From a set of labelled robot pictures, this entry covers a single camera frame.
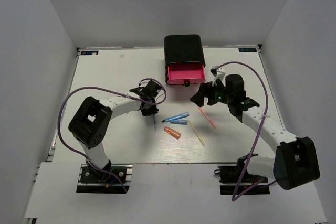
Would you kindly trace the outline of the pink drawer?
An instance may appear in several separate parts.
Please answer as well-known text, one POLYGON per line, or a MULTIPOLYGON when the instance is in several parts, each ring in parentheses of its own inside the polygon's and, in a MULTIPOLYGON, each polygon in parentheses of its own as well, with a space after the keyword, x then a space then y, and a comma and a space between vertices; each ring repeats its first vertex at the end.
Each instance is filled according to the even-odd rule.
POLYGON ((202 63, 174 63, 166 68, 166 84, 183 85, 205 82, 205 71, 202 63))

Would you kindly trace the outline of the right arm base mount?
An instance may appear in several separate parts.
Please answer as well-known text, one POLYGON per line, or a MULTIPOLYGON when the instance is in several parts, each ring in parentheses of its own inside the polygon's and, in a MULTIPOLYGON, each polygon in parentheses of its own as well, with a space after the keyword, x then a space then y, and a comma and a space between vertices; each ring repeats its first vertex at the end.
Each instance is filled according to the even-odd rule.
MULTIPOLYGON (((217 169, 214 170, 214 175, 219 178, 220 194, 225 196, 232 195, 240 176, 240 173, 237 171, 236 166, 219 166, 217 169)), ((270 189, 269 187, 267 187, 268 178, 261 177, 259 175, 251 175, 247 172, 245 173, 239 185, 237 194, 242 193, 245 189, 249 188, 251 185, 255 184, 261 179, 263 181, 252 190, 248 191, 246 195, 269 195, 270 189)))

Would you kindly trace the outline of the blue thin pen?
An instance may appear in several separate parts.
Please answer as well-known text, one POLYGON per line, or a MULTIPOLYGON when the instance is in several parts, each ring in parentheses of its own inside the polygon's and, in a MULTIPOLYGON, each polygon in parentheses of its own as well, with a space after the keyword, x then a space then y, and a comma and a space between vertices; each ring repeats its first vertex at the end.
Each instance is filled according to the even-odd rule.
POLYGON ((155 115, 152 116, 152 119, 153 119, 154 131, 157 131, 155 115))

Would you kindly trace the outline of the red thin pen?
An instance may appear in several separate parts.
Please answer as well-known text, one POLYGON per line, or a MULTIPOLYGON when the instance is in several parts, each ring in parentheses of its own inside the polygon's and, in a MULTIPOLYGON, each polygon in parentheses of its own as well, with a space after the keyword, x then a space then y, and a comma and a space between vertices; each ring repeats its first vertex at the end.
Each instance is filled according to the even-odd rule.
POLYGON ((214 129, 217 129, 216 128, 216 125, 214 124, 214 122, 208 117, 208 115, 205 113, 205 111, 200 108, 200 107, 197 107, 198 110, 203 114, 203 116, 208 120, 208 122, 210 123, 210 125, 214 128, 214 129))

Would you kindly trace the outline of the orange marker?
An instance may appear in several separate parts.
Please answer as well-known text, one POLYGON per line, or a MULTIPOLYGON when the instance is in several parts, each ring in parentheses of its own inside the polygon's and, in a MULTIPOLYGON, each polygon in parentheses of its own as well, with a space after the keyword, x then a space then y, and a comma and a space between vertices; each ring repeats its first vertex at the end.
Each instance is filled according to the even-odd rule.
POLYGON ((178 132, 178 131, 176 131, 176 130, 174 130, 174 129, 172 129, 172 128, 170 128, 170 127, 165 127, 164 128, 164 131, 167 133, 167 134, 169 134, 170 136, 172 136, 172 137, 174 137, 175 139, 180 139, 180 137, 181 137, 181 134, 178 132))

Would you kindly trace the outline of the blue marker cap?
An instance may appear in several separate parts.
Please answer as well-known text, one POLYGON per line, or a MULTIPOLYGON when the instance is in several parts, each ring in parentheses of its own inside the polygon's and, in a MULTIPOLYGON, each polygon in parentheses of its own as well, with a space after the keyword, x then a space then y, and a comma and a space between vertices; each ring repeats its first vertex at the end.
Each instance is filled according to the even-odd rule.
POLYGON ((188 120, 171 120, 171 124, 188 125, 188 120))

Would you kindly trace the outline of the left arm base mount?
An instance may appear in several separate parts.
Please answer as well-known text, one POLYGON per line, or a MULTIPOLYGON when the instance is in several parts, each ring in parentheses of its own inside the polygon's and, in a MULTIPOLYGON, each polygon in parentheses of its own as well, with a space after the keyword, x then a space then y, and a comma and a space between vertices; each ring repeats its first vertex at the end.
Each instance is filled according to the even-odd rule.
POLYGON ((114 173, 123 183, 112 175, 95 171, 87 164, 82 164, 79 172, 76 193, 80 194, 125 194, 132 178, 132 164, 114 164, 111 172, 114 173))

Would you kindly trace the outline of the table logo sticker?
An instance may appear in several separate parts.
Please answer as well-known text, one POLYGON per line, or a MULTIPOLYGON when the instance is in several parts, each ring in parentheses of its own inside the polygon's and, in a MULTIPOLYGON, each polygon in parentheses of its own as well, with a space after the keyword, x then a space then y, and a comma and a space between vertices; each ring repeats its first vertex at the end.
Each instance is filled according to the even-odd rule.
POLYGON ((239 48, 239 52, 257 52, 256 48, 239 48))
POLYGON ((98 55, 99 52, 97 50, 94 51, 81 51, 80 55, 84 55, 84 56, 92 56, 92 55, 98 55))

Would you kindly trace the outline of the left table logo sticker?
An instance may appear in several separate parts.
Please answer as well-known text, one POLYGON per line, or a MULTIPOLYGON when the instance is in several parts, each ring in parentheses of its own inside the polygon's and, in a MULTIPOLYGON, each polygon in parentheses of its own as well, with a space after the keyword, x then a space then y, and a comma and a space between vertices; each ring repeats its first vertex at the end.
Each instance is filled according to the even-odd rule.
POLYGON ((92 55, 98 55, 99 52, 97 50, 94 51, 81 51, 80 55, 84 55, 84 56, 92 56, 92 55))

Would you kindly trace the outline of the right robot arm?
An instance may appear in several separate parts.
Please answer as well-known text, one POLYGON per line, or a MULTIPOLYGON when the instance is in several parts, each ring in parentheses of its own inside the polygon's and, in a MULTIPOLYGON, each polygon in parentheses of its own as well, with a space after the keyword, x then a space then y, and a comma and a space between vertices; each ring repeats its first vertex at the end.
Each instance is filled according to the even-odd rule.
POLYGON ((275 154, 274 158, 258 154, 237 160, 236 173, 247 182, 255 175, 273 178, 282 189, 290 190, 320 178, 320 169, 313 140, 298 137, 264 115, 260 105, 246 95, 243 78, 226 76, 225 81, 202 83, 190 99, 197 106, 223 103, 239 122, 251 128, 275 154))

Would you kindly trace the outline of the black drawer cabinet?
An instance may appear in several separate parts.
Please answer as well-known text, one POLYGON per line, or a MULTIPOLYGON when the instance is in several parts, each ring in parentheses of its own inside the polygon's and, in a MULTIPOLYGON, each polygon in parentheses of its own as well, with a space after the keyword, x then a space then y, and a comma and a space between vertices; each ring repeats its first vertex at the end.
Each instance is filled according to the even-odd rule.
POLYGON ((206 66, 199 35, 168 35, 163 41, 166 67, 176 63, 201 63, 206 66))

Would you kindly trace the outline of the yellow thin pen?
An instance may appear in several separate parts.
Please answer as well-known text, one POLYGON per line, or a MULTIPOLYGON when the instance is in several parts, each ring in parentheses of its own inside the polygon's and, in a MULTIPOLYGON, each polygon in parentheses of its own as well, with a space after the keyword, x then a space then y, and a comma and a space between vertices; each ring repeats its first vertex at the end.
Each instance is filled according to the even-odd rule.
POLYGON ((199 135, 199 133, 197 132, 196 128, 194 127, 194 125, 192 124, 192 122, 190 120, 187 120, 189 126, 191 127, 191 129, 193 130, 194 134, 196 135, 196 137, 198 138, 199 142, 202 144, 203 147, 205 147, 205 143, 202 139, 202 137, 199 135))

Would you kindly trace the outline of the right table logo sticker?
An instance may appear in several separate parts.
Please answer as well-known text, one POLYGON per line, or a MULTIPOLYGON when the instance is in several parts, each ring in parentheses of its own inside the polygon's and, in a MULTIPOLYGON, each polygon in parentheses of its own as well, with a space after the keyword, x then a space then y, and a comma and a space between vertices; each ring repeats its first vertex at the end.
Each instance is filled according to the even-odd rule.
POLYGON ((239 52, 257 52, 256 48, 239 48, 239 52))

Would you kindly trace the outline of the blue highlighter pen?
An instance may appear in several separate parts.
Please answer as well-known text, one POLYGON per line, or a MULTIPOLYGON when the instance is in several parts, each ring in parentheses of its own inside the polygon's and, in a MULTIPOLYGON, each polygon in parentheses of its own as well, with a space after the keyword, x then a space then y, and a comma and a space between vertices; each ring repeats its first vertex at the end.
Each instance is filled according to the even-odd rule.
POLYGON ((182 118, 186 118, 189 115, 190 114, 188 112, 184 112, 184 113, 177 114, 177 115, 171 116, 169 118, 166 118, 166 119, 162 120, 162 122, 171 122, 171 121, 174 121, 174 120, 179 120, 179 119, 182 119, 182 118))

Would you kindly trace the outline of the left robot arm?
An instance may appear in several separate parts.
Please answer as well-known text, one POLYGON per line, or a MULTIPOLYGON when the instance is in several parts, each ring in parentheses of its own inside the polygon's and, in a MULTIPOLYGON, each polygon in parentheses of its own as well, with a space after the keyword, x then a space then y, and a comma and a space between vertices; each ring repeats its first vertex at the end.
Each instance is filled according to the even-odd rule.
POLYGON ((101 182, 110 178, 111 162, 105 154, 102 141, 106 135, 110 121, 130 112, 140 111, 143 116, 156 115, 159 110, 156 97, 165 88, 158 81, 146 78, 129 92, 131 96, 113 92, 113 98, 98 100, 87 97, 71 119, 68 130, 83 148, 85 159, 93 168, 93 176, 101 182))

